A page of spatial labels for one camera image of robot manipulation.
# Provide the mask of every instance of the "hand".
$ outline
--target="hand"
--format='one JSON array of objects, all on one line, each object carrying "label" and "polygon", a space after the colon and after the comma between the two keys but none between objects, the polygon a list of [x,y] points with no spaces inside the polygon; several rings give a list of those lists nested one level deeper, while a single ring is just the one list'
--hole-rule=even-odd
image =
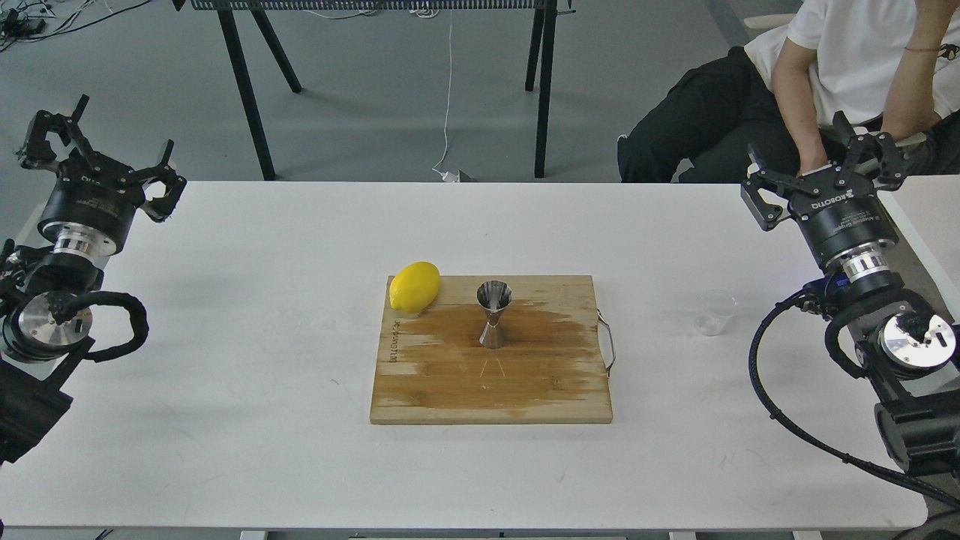
[{"label": "hand", "polygon": [[803,176],[828,163],[830,163],[830,160],[827,158],[827,151],[824,150],[824,145],[817,144],[812,149],[812,153],[806,153],[806,155],[804,153],[800,154],[800,170],[797,172],[797,176]]}]

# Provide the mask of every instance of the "black cable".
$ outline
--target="black cable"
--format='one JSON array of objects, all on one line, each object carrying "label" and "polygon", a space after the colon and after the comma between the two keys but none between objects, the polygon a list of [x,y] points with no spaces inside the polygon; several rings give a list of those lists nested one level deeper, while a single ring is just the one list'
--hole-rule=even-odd
[{"label": "black cable", "polygon": [[[139,8],[140,6],[145,6],[145,5],[149,4],[150,2],[151,2],[151,0],[144,0],[143,2],[140,2],[139,4],[137,4],[137,5],[135,5],[135,6],[130,6],[130,7],[128,7],[128,8],[124,8],[124,9],[122,9],[122,10],[120,10],[120,11],[113,12],[113,13],[111,13],[111,14],[109,14],[109,15],[107,15],[107,16],[101,17],[101,18],[99,18],[99,19],[97,19],[97,20],[95,20],[95,21],[88,22],[88,23],[86,23],[86,24],[84,24],[84,25],[82,25],[82,26],[78,26],[77,28],[71,28],[71,29],[69,29],[69,30],[63,30],[63,31],[62,31],[61,28],[63,28],[64,25],[61,24],[61,25],[57,28],[57,30],[53,31],[52,33],[47,34],[46,36],[38,37],[38,38],[36,38],[36,39],[29,39],[29,41],[43,41],[44,39],[46,39],[46,38],[48,38],[48,37],[64,36],[64,35],[70,34],[71,32],[77,32],[78,30],[82,30],[82,29],[84,29],[84,28],[86,28],[86,27],[88,27],[88,26],[93,26],[94,24],[97,24],[98,22],[103,22],[103,21],[105,21],[105,20],[113,17],[114,15],[119,15],[119,14],[122,13],[122,12],[128,12],[128,11],[130,11],[130,10],[135,10],[136,8]],[[75,19],[76,16],[79,15],[79,14],[80,14],[79,11],[75,12],[73,15],[70,16],[70,19]]]},{"label": "black cable", "polygon": [[[46,35],[46,36],[40,36],[40,37],[25,37],[25,38],[20,39],[20,41],[28,41],[28,42],[33,43],[33,42],[35,42],[35,41],[43,41],[44,39],[46,39],[47,37],[50,37],[50,36],[55,36],[55,35],[57,34],[57,32],[59,32],[61,29],[63,29],[63,28],[69,28],[70,25],[72,25],[72,24],[74,23],[74,21],[77,20],[77,17],[80,16],[80,13],[81,13],[87,6],[89,6],[90,4],[92,4],[92,0],[85,0],[84,3],[83,3],[75,12],[71,13],[70,16],[68,16],[68,17],[66,18],[66,20],[64,20],[63,22],[61,22],[61,24],[60,24],[56,29],[54,29],[54,31],[53,31],[52,33],[50,33],[50,34],[48,34],[48,35]],[[5,47],[3,50],[0,50],[0,52],[6,51],[8,48],[9,48],[9,46],[8,46],[8,47]]]},{"label": "black cable", "polygon": [[830,286],[833,284],[834,280],[840,276],[840,272],[843,272],[843,269],[837,268],[827,275],[827,283],[824,285],[824,298],[829,299]]},{"label": "black cable", "polygon": [[147,342],[147,335],[150,333],[150,326],[147,324],[147,309],[135,296],[125,292],[87,292],[66,301],[53,313],[54,320],[57,321],[58,324],[63,324],[75,317],[81,309],[86,309],[91,306],[116,306],[125,309],[130,315],[130,327],[131,330],[133,330],[133,337],[123,345],[87,353],[84,359],[95,362],[113,360],[136,351]]},{"label": "black cable", "polygon": [[756,396],[760,398],[760,402],[763,403],[763,406],[770,412],[770,418],[778,421],[782,426],[784,426],[788,431],[800,437],[803,441],[823,450],[824,452],[839,457],[844,463],[850,463],[854,467],[869,473],[879,479],[884,479],[890,483],[904,487],[911,491],[920,493],[921,495],[927,496],[930,499],[934,499],[943,504],[946,504],[952,508],[960,510],[960,500],[954,498],[946,491],[926,483],[919,479],[914,479],[901,473],[900,471],[894,471],[892,469],[887,469],[872,463],[870,461],[865,461],[859,459],[850,454],[845,454],[839,450],[834,449],[833,447],[827,445],[826,443],[820,441],[813,435],[802,430],[799,426],[793,423],[783,411],[777,407],[777,404],[770,398],[770,395],[767,394],[766,390],[763,388],[763,384],[760,382],[760,375],[757,370],[757,350],[760,347],[760,340],[763,338],[763,334],[766,330],[773,324],[774,320],[777,319],[781,314],[785,313],[791,307],[800,307],[804,302],[807,302],[814,297],[803,291],[798,291],[791,295],[789,298],[783,302],[774,306],[774,308],[767,314],[766,317],[760,321],[760,326],[756,329],[754,334],[754,340],[750,344],[750,355],[748,358],[749,369],[750,369],[750,383],[754,387],[754,392]]},{"label": "black cable", "polygon": [[83,26],[78,26],[77,28],[71,28],[70,30],[64,30],[63,32],[59,32],[59,33],[56,33],[56,34],[51,34],[51,35],[48,35],[48,36],[45,36],[45,37],[63,36],[64,34],[70,34],[71,32],[77,32],[78,30],[82,30],[82,29],[84,29],[84,28],[86,28],[86,27],[88,27],[88,26],[93,26],[94,24],[97,24],[98,22],[103,22],[103,21],[105,21],[105,20],[113,17],[114,15],[119,15],[119,14],[122,13],[122,12],[128,12],[128,11],[130,11],[130,10],[135,10],[135,9],[139,8],[140,6],[146,6],[146,5],[149,4],[150,2],[151,2],[151,0],[144,0],[143,2],[140,2],[139,4],[137,4],[137,5],[135,5],[135,6],[130,6],[130,7],[128,7],[128,8],[124,8],[124,9],[122,9],[122,10],[120,10],[120,11],[113,12],[113,13],[105,16],[105,17],[101,17],[101,18],[99,18],[99,19],[97,19],[97,20],[95,20],[95,21],[88,22],[88,23],[84,24]]}]

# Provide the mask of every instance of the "black table leg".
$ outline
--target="black table leg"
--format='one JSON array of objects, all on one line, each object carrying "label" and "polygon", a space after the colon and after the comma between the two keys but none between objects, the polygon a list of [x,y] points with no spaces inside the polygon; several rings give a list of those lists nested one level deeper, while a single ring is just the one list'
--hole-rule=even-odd
[{"label": "black table leg", "polygon": [[274,53],[274,59],[276,59],[276,63],[279,64],[280,71],[283,72],[283,76],[287,79],[287,84],[290,85],[290,89],[294,93],[299,94],[300,91],[303,90],[303,86],[300,85],[297,74],[294,73],[293,66],[291,66],[290,61],[287,60],[287,54],[283,52],[283,47],[280,46],[280,41],[276,38],[276,32],[274,32],[274,27],[270,24],[270,19],[267,18],[267,13],[261,10],[251,10],[250,13],[253,15],[253,20],[256,21],[256,26],[260,28],[260,33],[263,34],[263,38],[267,40],[270,52]]},{"label": "black table leg", "polygon": [[534,10],[534,30],[530,35],[530,60],[527,61],[528,92],[534,91],[534,79],[537,77],[537,57],[540,55],[540,42],[543,40],[543,12]]},{"label": "black table leg", "polygon": [[227,52],[230,54],[230,63],[233,65],[233,76],[237,80],[237,89],[240,90],[240,100],[243,110],[247,114],[247,124],[250,125],[250,135],[253,137],[253,148],[260,161],[260,170],[263,180],[276,178],[274,162],[270,158],[270,148],[267,147],[267,136],[263,133],[263,122],[260,120],[260,111],[256,107],[256,98],[253,97],[253,85],[250,82],[250,72],[247,62],[243,58],[243,48],[240,46],[240,36],[237,34],[236,20],[230,10],[219,10],[220,27],[224,31],[224,41],[227,42]]},{"label": "black table leg", "polygon": [[534,178],[543,178],[546,162],[546,127],[550,114],[550,83],[553,80],[553,42],[557,34],[557,0],[550,0],[544,10],[543,60],[540,64],[540,107],[537,112],[537,154]]}]

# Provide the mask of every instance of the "grey floor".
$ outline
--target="grey floor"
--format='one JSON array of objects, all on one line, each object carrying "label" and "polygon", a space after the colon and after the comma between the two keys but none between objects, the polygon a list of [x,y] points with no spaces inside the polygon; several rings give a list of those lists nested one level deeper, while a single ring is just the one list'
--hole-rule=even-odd
[{"label": "grey floor", "polygon": [[[6,0],[7,7],[15,4]],[[77,0],[54,0],[70,13]],[[133,0],[103,0],[78,25]],[[688,68],[756,33],[743,17],[799,0],[575,0],[560,18],[543,182],[618,182],[615,140]],[[342,15],[343,12],[327,12]],[[438,182],[462,169],[478,182],[532,182],[537,95],[523,90],[528,12],[405,12],[326,20],[271,12],[305,90],[289,91],[252,18],[236,16],[253,87],[283,181]],[[452,77],[450,51],[452,49]],[[227,50],[213,12],[151,4],[64,37],[0,53],[0,236],[15,237],[45,202],[53,175],[20,169],[14,152],[37,110],[72,110],[94,148],[136,167],[163,141],[188,181],[261,181]],[[184,193],[189,197],[189,187]],[[8,529],[8,540],[92,540],[99,529]],[[885,540],[893,531],[825,531],[828,540]],[[235,539],[235,530],[118,529],[108,540]],[[284,532],[272,540],[333,540]],[[665,533],[632,537],[665,540]],[[700,533],[700,540],[786,540],[789,532]]]}]

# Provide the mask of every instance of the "robotic arm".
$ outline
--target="robotic arm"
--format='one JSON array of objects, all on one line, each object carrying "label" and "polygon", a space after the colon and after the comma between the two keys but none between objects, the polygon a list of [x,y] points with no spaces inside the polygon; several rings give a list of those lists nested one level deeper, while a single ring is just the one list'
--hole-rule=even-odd
[{"label": "robotic arm", "polygon": [[[764,231],[786,219],[800,227],[825,276],[805,285],[794,302],[829,321],[825,345],[837,365],[871,382],[879,397],[875,417],[887,453],[910,477],[956,473],[960,390],[914,397],[901,383],[956,361],[957,329],[904,287],[884,255],[898,237],[876,193],[902,185],[900,150],[888,134],[855,133],[842,113],[834,117],[834,128],[848,141],[843,163],[795,178],[767,170],[752,148],[753,164],[741,196]],[[878,171],[864,171],[865,161],[878,165]],[[785,215],[782,206],[760,197],[761,189],[787,200]],[[840,348],[844,328],[853,336],[857,362]],[[772,418],[782,415],[765,392],[758,389],[757,394]]]},{"label": "robotic arm", "polygon": [[[14,462],[39,443],[70,407],[60,392],[80,360],[100,362],[127,355],[146,341],[147,313],[129,294],[100,290],[103,265],[123,251],[137,209],[155,222],[173,212],[186,180],[169,159],[173,141],[161,150],[156,166],[134,170],[91,148],[78,123],[89,98],[83,96],[69,116],[41,110],[17,153],[27,169],[49,170],[57,184],[37,224],[52,245],[15,246],[0,252],[0,356],[16,362],[63,360],[38,380],[0,359],[0,463]],[[57,161],[48,134],[69,149]],[[144,189],[161,183],[161,197],[147,200]],[[91,352],[92,306],[115,306],[130,315],[133,338]]]}]

